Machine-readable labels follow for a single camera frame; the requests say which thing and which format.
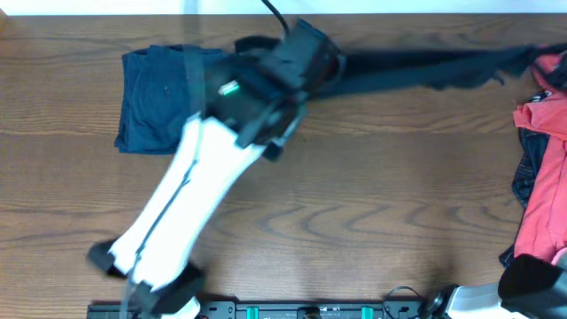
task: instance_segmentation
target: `wood grain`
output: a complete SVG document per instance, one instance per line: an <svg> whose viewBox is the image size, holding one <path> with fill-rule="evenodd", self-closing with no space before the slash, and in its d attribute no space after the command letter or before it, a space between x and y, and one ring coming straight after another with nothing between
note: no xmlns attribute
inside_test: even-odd
<svg viewBox="0 0 567 319"><path fill-rule="evenodd" d="M307 19L346 50L558 43L567 31L563 15ZM84 254L129 226L170 160L113 148L120 55L278 32L269 16L13 18L0 40L0 318L82 318L91 300L120 297L122 282ZM511 111L531 92L526 76L312 103L281 161L251 167L203 231L192 257L206 290L356 300L498 280L522 213Z"/></svg>

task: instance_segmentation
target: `black mounting rail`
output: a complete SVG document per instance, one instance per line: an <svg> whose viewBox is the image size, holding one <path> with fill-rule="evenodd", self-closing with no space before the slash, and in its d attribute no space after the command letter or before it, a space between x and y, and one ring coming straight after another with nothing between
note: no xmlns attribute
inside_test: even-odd
<svg viewBox="0 0 567 319"><path fill-rule="evenodd" d="M412 319L419 317L421 301L385 301L354 303L236 303L211 301L201 303L197 319ZM93 303L87 319L119 319L120 304ZM153 319L135 305L128 309L128 319Z"/></svg>

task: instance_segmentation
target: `green led light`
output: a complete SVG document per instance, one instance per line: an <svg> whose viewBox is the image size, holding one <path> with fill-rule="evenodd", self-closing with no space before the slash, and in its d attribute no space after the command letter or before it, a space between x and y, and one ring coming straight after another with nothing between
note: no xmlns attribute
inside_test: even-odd
<svg viewBox="0 0 567 319"><path fill-rule="evenodd" d="M230 94L230 93L232 93L232 92L238 90L239 88L240 88L240 87L239 87L238 85L235 85L235 86L233 86L233 87L227 88L226 90L224 90L224 91L222 92L222 95L228 95L228 94Z"/></svg>

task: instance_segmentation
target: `black fabric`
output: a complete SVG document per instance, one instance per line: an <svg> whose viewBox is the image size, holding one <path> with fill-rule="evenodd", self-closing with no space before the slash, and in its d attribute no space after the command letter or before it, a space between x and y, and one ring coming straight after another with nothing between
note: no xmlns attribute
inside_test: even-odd
<svg viewBox="0 0 567 319"><path fill-rule="evenodd" d="M543 91L536 95L528 102L540 102L551 96L551 92ZM543 161L543 155L548 147L549 135L543 133L532 132L526 128L518 130L520 144L524 149L524 155L520 159L517 167L514 181L512 182L512 191L516 195L524 210L528 206L530 196L532 195L535 179L538 175ZM508 268L514 260L514 246L512 245L503 254L500 255L501 264Z"/></svg>
<svg viewBox="0 0 567 319"><path fill-rule="evenodd" d="M346 54L341 81L320 97L416 85L472 89L491 79L502 82L499 71L518 77L538 56L566 50L567 44L544 49L525 45L497 51L361 51Z"/></svg>
<svg viewBox="0 0 567 319"><path fill-rule="evenodd" d="M218 49L199 49L205 65L226 58ZM119 133L120 152L175 152L183 124L193 111L181 45L158 46L122 56L124 98Z"/></svg>
<svg viewBox="0 0 567 319"><path fill-rule="evenodd" d="M276 39L261 36L237 42L238 50L265 50ZM497 51L366 51L346 54L315 98L403 89L472 89L497 79L498 71L519 76L541 54L560 53L567 44L544 49L526 45ZM227 57L220 50L201 49L205 67ZM124 100L115 146L121 152L173 153L183 123L191 115L182 46L151 46L122 57Z"/></svg>

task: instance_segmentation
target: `black cable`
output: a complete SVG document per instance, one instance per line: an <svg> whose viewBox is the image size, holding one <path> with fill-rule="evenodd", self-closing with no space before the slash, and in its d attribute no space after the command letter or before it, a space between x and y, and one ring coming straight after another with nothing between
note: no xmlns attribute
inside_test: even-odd
<svg viewBox="0 0 567 319"><path fill-rule="evenodd" d="M270 11L272 11L272 13L274 13L274 15L276 16L276 18L280 21L280 23L282 24L283 27L283 31L285 32L286 35L288 35L290 33L290 27L288 27L287 22L285 22L284 17L282 16L282 13L280 13L274 5L272 5L272 3L269 2L269 0L262 0L262 3L264 3L268 9Z"/></svg>
<svg viewBox="0 0 567 319"><path fill-rule="evenodd" d="M409 286L399 286L399 287L396 287L396 288L390 290L390 292L388 292L388 294L384 297L384 312L390 317L390 319L396 319L396 318L394 318L393 315L390 314L390 308L387 307L387 306L385 305L385 303L386 303L386 301L388 301L388 299L389 299L395 292L399 292L400 290L409 290L409 291L413 292L420 300L425 301L425 298L422 297L422 295L420 295L420 294L419 294L418 292L416 292L412 287L409 287ZM420 317L420 315L418 314L418 315L413 316L413 317L411 317L411 318L409 318L409 319L418 319L419 317Z"/></svg>

